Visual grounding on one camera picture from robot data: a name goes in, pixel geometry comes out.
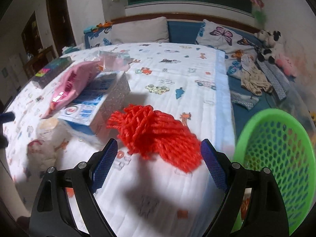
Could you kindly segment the clear plastic wrapper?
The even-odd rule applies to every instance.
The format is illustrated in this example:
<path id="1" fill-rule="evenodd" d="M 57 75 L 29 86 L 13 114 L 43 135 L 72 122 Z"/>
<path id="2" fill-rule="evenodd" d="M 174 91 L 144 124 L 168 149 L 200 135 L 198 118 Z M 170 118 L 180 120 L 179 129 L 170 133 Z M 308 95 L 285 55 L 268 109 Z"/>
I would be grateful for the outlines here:
<path id="1" fill-rule="evenodd" d="M 95 51 L 84 59 L 84 61 L 96 62 L 99 71 L 125 71 L 130 69 L 133 58 L 129 53 L 113 53 L 109 51 Z"/>

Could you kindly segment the pink plush toy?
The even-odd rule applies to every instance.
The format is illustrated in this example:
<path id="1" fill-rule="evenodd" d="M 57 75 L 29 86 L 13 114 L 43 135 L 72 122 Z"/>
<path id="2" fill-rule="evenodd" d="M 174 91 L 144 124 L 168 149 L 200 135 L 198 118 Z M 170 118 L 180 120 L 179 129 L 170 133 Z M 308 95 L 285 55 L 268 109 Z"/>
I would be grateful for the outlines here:
<path id="1" fill-rule="evenodd" d="M 275 64 L 283 70 L 286 76 L 297 77 L 297 71 L 291 59 L 283 53 L 279 53 L 275 57 Z"/>

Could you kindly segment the blue white milk carton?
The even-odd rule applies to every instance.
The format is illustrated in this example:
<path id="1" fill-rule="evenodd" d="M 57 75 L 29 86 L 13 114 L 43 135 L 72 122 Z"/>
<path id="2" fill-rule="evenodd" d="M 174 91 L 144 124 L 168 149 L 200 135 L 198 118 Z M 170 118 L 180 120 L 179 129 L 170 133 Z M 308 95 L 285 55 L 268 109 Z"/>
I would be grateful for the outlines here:
<path id="1" fill-rule="evenodd" d="M 58 119 L 71 131 L 98 135 L 109 117 L 123 106 L 130 86 L 124 71 L 103 72 L 70 104 L 62 108 Z"/>

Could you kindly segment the beige patterned cloth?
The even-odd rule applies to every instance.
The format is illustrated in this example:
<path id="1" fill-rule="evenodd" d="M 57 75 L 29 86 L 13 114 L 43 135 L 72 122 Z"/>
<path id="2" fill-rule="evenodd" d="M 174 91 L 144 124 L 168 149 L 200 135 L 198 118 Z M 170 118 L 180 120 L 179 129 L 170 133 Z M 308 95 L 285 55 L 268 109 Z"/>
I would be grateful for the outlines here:
<path id="1" fill-rule="evenodd" d="M 249 55 L 242 55 L 241 65 L 241 86 L 243 88 L 256 96 L 261 96 L 263 92 L 271 93 L 273 91 L 273 86 L 265 74 L 258 69 Z"/>

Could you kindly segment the black white plush toy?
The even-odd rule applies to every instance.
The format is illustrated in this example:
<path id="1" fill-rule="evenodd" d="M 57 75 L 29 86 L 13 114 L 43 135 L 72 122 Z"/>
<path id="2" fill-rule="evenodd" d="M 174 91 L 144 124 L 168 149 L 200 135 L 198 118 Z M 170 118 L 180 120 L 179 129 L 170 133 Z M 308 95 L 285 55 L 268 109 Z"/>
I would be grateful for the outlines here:
<path id="1" fill-rule="evenodd" d="M 281 32 L 261 30 L 255 33 L 254 36 L 262 43 L 262 48 L 259 50 L 257 56 L 258 61 L 264 62 L 267 60 L 269 63 L 274 64 L 277 50 L 281 49 Z"/>

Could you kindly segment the pink snack bag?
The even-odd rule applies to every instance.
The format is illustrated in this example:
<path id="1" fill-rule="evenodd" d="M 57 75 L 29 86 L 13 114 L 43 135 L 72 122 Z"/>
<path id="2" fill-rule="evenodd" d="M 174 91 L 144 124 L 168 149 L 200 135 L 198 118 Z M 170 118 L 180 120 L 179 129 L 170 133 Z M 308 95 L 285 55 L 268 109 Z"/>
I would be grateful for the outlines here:
<path id="1" fill-rule="evenodd" d="M 100 72 L 97 61 L 84 61 L 71 67 L 61 77 L 42 119 L 52 117 L 71 103 Z"/>

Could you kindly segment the beige pillow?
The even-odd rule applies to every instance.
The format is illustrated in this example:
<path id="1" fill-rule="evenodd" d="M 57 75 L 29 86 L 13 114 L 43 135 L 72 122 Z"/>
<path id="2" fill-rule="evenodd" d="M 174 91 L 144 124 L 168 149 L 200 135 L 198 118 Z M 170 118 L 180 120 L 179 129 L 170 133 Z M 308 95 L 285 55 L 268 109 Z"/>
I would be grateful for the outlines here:
<path id="1" fill-rule="evenodd" d="M 112 44 L 169 42 L 166 17 L 114 24 L 110 34 Z"/>

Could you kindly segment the butterfly print pillow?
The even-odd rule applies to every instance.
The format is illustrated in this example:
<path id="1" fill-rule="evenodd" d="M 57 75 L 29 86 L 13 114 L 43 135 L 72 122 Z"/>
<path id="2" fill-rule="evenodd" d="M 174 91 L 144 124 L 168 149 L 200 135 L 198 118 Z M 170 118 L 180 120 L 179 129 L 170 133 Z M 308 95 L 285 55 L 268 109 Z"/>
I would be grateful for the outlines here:
<path id="1" fill-rule="evenodd" d="M 227 75 L 235 79 L 241 78 L 242 56 L 255 60 L 259 50 L 248 38 L 206 19 L 198 31 L 196 44 L 225 52 Z"/>
<path id="2" fill-rule="evenodd" d="M 96 32 L 86 33 L 84 36 L 85 48 L 91 49 L 95 47 L 112 45 L 111 30 L 112 30 L 112 27 L 107 27 L 107 28 L 100 28 Z"/>

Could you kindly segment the green plastic basket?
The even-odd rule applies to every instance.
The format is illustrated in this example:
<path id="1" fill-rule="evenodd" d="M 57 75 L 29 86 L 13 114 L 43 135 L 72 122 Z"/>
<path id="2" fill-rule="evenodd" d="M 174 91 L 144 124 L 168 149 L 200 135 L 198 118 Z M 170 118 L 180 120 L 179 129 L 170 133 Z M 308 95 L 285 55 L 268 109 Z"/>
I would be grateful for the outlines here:
<path id="1" fill-rule="evenodd" d="M 301 123 L 280 109 L 264 109 L 247 122 L 233 159 L 246 169 L 271 169 L 282 194 L 289 233 L 308 215 L 315 196 L 315 154 Z"/>

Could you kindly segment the blue cushion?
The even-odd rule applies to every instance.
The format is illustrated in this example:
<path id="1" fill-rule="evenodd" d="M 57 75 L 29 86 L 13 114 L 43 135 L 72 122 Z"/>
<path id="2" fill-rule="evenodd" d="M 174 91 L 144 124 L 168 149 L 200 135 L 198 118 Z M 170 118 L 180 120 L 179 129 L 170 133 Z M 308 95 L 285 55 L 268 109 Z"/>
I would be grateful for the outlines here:
<path id="1" fill-rule="evenodd" d="M 195 44 L 202 22 L 167 21 L 169 42 Z"/>

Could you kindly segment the left butterfly print pillow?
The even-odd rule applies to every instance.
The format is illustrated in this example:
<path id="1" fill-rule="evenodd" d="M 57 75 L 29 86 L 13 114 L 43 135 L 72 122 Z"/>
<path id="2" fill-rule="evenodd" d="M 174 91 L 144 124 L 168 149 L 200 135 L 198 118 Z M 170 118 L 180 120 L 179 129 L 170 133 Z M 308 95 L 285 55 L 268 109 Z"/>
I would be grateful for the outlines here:
<path id="1" fill-rule="evenodd" d="M 91 49 L 95 47 L 112 45 L 111 30 L 112 30 L 112 27 L 107 27 L 107 28 L 100 28 L 96 32 L 86 33 L 84 36 L 85 48 Z"/>

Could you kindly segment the blue white patterned cloth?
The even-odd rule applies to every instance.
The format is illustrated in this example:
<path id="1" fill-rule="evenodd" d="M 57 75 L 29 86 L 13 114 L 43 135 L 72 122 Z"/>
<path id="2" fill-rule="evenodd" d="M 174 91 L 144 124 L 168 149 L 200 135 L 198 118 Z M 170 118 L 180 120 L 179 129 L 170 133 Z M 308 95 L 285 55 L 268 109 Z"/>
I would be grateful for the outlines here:
<path id="1" fill-rule="evenodd" d="M 279 101 L 287 98 L 290 91 L 290 84 L 283 72 L 274 64 L 268 61 L 260 62 L 257 60 L 258 67 L 265 74 L 267 80 L 271 83 L 276 92 Z"/>

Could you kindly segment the wooden headboard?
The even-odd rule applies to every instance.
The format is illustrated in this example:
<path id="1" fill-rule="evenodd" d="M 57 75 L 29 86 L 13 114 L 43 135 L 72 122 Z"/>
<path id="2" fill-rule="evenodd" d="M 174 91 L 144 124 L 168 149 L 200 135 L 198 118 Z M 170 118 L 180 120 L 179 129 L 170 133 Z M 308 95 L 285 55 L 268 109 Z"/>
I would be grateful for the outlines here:
<path id="1" fill-rule="evenodd" d="M 214 22 L 216 24 L 232 27 L 235 29 L 240 29 L 249 33 L 257 33 L 259 31 L 258 28 L 250 26 L 248 24 L 244 24 L 241 22 L 237 22 L 235 20 L 221 18 L 216 16 L 209 16 L 205 14 L 196 14 L 196 13 L 180 13 L 180 12 L 166 12 L 166 13 L 147 13 L 147 14 L 137 14 L 133 16 L 125 16 L 116 19 L 112 19 L 113 24 L 121 24 L 127 22 L 133 22 L 138 20 L 150 20 L 154 18 L 165 17 L 167 20 L 171 21 L 187 21 L 187 22 L 202 22 L 204 19 Z"/>

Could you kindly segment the red plastic mesh bundle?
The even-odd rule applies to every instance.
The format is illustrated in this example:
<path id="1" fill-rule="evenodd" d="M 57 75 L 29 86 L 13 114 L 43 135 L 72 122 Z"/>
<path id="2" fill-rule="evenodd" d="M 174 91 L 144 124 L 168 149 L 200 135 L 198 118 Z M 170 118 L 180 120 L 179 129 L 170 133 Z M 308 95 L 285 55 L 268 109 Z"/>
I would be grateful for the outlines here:
<path id="1" fill-rule="evenodd" d="M 185 173 L 201 165 L 201 141 L 197 136 L 172 115 L 150 105 L 130 104 L 123 111 L 115 111 L 107 128 L 118 131 L 117 137 L 131 155 L 150 160 L 158 154 Z"/>

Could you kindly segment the colourful marker pen case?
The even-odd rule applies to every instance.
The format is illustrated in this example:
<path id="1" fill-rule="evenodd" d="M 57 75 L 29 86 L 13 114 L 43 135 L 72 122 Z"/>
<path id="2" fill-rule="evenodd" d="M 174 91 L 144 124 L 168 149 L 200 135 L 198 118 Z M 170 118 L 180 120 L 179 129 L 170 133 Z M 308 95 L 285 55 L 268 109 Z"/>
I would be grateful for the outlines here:
<path id="1" fill-rule="evenodd" d="M 71 57 L 56 58 L 38 71 L 31 78 L 31 83 L 40 89 L 44 89 L 52 80 L 72 64 Z"/>

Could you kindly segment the clear plastic jelly cup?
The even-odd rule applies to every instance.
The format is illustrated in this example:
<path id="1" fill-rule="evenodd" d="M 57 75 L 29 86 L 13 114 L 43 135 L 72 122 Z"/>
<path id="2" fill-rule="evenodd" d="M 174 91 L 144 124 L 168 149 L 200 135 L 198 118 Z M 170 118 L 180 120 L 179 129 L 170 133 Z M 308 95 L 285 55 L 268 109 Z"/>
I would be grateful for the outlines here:
<path id="1" fill-rule="evenodd" d="M 57 118 L 41 119 L 36 128 L 36 137 L 57 146 L 71 138 L 64 122 Z"/>

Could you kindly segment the crumpled white red wrapper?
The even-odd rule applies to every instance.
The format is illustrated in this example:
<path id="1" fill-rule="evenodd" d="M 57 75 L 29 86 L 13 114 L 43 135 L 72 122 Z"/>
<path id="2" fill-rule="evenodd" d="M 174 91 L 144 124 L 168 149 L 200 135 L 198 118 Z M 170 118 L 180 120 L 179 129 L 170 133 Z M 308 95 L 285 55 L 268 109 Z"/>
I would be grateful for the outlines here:
<path id="1" fill-rule="evenodd" d="M 49 167 L 55 166 L 58 153 L 66 150 L 69 141 L 64 139 L 60 145 L 54 146 L 52 142 L 35 139 L 27 145 L 28 164 L 31 168 L 46 172 Z"/>

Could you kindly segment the orange toy on headboard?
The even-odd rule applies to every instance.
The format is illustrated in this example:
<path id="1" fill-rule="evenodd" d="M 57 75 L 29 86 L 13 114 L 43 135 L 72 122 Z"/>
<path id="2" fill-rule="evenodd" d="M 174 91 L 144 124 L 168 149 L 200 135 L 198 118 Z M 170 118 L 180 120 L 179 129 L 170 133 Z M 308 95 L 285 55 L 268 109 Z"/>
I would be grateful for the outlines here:
<path id="1" fill-rule="evenodd" d="M 99 23 L 96 25 L 97 28 L 108 28 L 111 27 L 113 23 L 111 21 L 105 21 L 104 23 Z"/>

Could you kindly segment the right butterfly print pillow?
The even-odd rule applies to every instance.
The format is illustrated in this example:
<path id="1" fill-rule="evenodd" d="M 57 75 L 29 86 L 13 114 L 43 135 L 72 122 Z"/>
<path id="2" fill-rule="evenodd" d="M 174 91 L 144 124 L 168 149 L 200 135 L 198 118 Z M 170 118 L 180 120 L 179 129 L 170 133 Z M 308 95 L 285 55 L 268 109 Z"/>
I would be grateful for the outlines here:
<path id="1" fill-rule="evenodd" d="M 198 31 L 196 44 L 225 52 L 227 75 L 235 79 L 241 78 L 242 56 L 255 60 L 259 50 L 248 38 L 206 19 Z"/>

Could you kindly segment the colourful wall decoration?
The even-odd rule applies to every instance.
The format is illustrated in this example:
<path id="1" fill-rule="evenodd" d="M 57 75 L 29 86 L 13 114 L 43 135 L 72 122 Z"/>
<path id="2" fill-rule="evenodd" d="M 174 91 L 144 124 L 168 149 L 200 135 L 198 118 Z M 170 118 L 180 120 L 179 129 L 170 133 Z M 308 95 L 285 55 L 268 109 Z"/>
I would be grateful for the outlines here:
<path id="1" fill-rule="evenodd" d="M 254 16 L 257 23 L 264 25 L 266 22 L 266 14 L 263 11 L 265 4 L 262 0 L 250 0 L 252 4 L 252 16 Z"/>

